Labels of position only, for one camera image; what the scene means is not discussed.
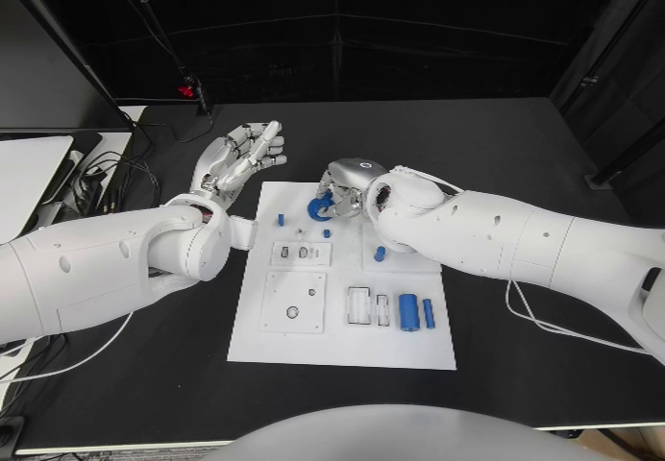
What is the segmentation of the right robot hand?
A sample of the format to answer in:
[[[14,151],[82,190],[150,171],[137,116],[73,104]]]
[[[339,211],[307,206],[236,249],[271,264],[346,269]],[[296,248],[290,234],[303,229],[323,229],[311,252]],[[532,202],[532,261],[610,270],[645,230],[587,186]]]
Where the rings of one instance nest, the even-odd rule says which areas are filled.
[[[352,218],[366,209],[368,188],[388,170],[363,158],[343,158],[333,161],[323,173],[307,213],[314,221],[333,217]]]

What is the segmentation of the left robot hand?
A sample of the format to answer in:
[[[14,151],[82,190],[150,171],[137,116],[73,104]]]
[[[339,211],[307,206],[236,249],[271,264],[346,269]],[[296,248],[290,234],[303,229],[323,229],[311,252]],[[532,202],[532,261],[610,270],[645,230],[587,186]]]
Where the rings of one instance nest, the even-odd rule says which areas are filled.
[[[229,208],[251,176],[287,163],[280,131],[277,121],[245,123],[210,142],[193,168],[192,194]]]

